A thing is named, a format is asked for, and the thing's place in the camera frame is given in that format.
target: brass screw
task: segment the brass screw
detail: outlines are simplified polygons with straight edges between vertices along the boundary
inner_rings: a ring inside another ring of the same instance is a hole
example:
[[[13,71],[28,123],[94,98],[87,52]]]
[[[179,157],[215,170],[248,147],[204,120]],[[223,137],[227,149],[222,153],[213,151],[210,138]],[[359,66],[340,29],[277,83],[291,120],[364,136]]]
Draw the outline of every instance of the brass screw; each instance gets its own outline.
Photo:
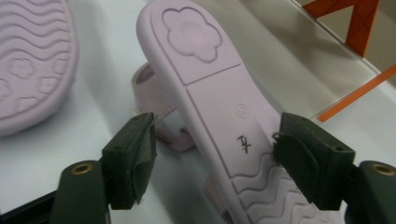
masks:
[[[72,174],[73,175],[83,175],[88,173],[92,169],[92,165],[88,163],[80,164],[78,166],[73,167]]]
[[[396,172],[394,170],[391,170],[384,165],[375,164],[374,169],[381,175],[396,175]]]

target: orange object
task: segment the orange object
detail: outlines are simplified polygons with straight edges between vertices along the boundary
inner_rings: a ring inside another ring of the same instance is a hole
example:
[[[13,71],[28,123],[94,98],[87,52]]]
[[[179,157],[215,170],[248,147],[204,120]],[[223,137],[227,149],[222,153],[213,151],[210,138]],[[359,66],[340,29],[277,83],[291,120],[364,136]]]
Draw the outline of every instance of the orange object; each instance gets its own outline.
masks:
[[[379,0],[316,0],[303,8],[313,17],[319,18],[353,6],[346,44],[364,57],[378,5]]]
[[[336,115],[338,112],[343,110],[345,107],[349,106],[364,94],[371,91],[373,88],[381,84],[382,82],[388,80],[393,75],[396,75],[396,64],[388,68],[385,72],[371,79],[369,82],[358,88],[357,90],[350,93],[346,98],[342,99],[340,102],[330,107],[324,113],[318,116],[318,120],[324,122],[330,119],[332,116]]]

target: circular logo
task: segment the circular logo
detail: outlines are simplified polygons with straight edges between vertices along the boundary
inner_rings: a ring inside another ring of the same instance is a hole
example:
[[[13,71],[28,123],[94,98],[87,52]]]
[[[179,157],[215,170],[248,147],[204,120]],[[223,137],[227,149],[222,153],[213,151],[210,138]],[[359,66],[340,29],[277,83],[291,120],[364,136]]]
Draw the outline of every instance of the circular logo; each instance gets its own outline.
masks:
[[[246,119],[248,117],[248,107],[242,104],[239,104],[236,109],[236,115],[241,119]]]

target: slipper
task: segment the slipper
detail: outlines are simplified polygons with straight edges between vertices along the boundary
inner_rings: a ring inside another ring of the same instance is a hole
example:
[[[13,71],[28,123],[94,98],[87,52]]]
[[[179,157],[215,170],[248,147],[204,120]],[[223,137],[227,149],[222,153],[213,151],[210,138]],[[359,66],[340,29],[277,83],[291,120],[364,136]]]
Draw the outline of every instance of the slipper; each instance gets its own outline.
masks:
[[[224,219],[343,223],[338,212],[309,203],[274,161],[272,134],[280,114],[205,9],[186,0],[157,0],[143,8],[136,31],[148,58],[134,77],[136,101],[150,109],[151,90],[157,99],[166,98],[151,101],[161,102],[154,108],[160,118],[177,109],[211,169],[205,192]]]
[[[0,137],[55,114],[78,65],[66,0],[0,1]]]

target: white surface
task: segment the white surface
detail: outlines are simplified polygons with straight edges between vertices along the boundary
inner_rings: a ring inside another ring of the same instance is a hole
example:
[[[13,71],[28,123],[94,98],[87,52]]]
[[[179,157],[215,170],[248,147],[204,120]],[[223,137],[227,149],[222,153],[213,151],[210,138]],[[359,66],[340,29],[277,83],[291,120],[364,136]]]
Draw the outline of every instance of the white surface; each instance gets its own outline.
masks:
[[[199,2],[203,2],[201,5],[210,12],[215,12],[214,16],[220,23],[227,19],[235,21],[238,18],[236,15],[240,16],[239,26],[237,23],[224,23],[224,28],[247,64],[252,63],[247,62],[250,52],[257,55],[250,58],[253,62],[260,57],[269,59],[266,63],[271,65],[271,69],[264,67],[261,68],[263,71],[283,68],[283,57],[295,57],[288,51],[290,46],[271,48],[274,44],[282,45],[274,42],[278,36],[271,37],[271,41],[266,40],[266,45],[247,38],[255,34],[262,36],[262,33],[260,30],[244,31],[241,26],[255,24],[259,27],[259,22],[255,17],[248,16],[248,11],[236,0]],[[99,159],[102,147],[132,116],[134,98],[130,80],[134,71],[146,61],[137,42],[135,22],[146,1],[69,0],[69,3],[75,15],[80,42],[77,81],[59,114],[23,133],[0,139],[2,214],[55,190],[62,169],[71,163]],[[287,16],[282,12],[272,15]],[[256,51],[258,46],[266,46],[270,51]],[[279,60],[273,60],[274,55],[281,56]],[[304,57],[298,58],[302,62],[305,60]],[[318,65],[318,69],[326,73],[329,66],[337,65]],[[249,69],[255,73],[261,72],[260,69]],[[301,66],[288,66],[288,69],[285,71],[286,75],[290,71],[302,73]],[[333,74],[322,74],[332,80],[333,87],[347,86],[351,91],[354,88],[349,85],[360,85],[364,82],[349,75],[346,74],[345,79],[333,78]],[[287,91],[289,88],[299,87],[301,83],[290,81],[287,85],[281,84],[273,88]],[[310,108],[310,102],[315,101],[321,88],[314,92],[305,91],[312,86],[309,81],[306,83],[308,85],[300,87],[300,97],[278,103],[286,105],[284,107],[294,107],[304,102],[303,105],[308,104],[305,107]],[[331,94],[331,100],[326,104],[330,105],[338,100],[345,94],[344,91],[345,89],[342,93],[337,93],[337,89],[334,89],[335,97]],[[396,90],[390,85],[381,85],[324,123],[323,127],[356,149],[357,161],[379,160],[396,165],[395,99]],[[310,111],[318,113],[316,108],[302,110],[303,113]],[[176,154],[159,147],[144,201],[131,211],[112,211],[113,223],[221,223],[202,193],[206,175],[207,169],[197,151]]]

